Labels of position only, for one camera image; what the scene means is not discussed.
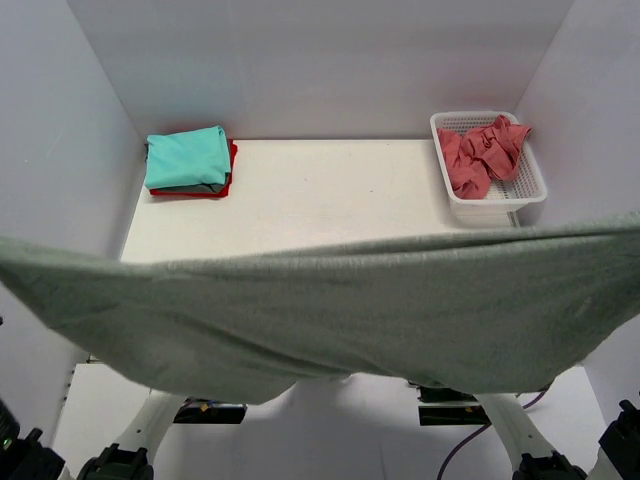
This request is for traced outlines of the crumpled pink t-shirt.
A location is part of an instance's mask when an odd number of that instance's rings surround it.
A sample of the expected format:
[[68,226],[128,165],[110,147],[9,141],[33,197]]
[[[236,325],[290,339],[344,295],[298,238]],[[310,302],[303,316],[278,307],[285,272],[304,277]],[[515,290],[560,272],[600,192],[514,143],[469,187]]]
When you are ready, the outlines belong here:
[[460,134],[438,128],[446,170],[453,193],[462,200],[482,200],[494,180],[517,179],[520,156],[531,127],[499,115],[492,124]]

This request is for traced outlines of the folded dark grey t-shirt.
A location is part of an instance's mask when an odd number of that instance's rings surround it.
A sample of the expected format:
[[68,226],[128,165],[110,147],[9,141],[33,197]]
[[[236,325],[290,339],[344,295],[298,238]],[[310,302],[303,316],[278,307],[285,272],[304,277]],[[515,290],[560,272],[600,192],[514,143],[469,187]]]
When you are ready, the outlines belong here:
[[172,192],[185,195],[215,196],[221,194],[228,187],[230,180],[231,174],[228,173],[225,175],[225,179],[222,183],[199,183],[166,188],[166,190],[171,190]]

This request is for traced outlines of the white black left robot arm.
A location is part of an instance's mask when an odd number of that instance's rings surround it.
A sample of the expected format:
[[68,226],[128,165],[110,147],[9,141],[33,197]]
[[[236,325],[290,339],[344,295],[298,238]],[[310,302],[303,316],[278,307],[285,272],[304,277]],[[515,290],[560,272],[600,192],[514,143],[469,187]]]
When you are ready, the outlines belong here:
[[[80,479],[152,479],[153,462],[185,399],[152,390],[131,423],[81,468]],[[65,460],[40,442],[42,431],[20,436],[20,424],[1,406],[1,477],[3,479],[71,479]]]

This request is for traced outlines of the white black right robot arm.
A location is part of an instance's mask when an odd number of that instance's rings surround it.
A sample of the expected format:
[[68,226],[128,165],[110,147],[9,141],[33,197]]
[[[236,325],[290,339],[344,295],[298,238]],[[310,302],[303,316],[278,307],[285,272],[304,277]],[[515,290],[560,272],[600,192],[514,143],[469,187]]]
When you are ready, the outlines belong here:
[[512,394],[477,397],[511,462],[514,479],[637,479],[639,477],[639,409],[630,401],[599,439],[589,473],[571,464],[538,430]]

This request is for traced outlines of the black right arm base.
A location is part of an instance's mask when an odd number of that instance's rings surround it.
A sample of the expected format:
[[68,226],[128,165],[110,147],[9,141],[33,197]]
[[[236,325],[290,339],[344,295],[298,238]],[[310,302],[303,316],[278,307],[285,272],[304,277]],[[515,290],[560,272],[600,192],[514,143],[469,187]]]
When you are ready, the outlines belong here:
[[428,388],[409,383],[418,393],[421,426],[485,426],[490,420],[479,401],[449,388]]

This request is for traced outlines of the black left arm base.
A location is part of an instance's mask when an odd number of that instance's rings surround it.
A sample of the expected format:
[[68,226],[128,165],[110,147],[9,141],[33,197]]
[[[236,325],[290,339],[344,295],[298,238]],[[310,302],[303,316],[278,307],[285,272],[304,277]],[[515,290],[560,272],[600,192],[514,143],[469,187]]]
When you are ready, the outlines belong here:
[[246,404],[225,403],[189,397],[176,413],[173,423],[186,425],[239,425],[245,418]]

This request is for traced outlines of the white plastic basket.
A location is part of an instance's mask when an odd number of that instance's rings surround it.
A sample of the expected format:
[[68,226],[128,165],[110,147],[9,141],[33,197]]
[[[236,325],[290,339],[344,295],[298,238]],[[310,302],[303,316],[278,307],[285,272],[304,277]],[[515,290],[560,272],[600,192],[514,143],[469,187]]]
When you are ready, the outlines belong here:
[[431,116],[431,131],[450,208],[457,216],[514,213],[527,205],[540,203],[547,197],[547,188],[529,145],[528,136],[520,156],[520,169],[516,180],[511,182],[494,180],[488,194],[482,200],[462,200],[453,193],[437,129],[451,129],[464,134],[472,128],[492,124],[499,115],[505,115],[513,123],[521,124],[513,114],[501,111],[441,112]]

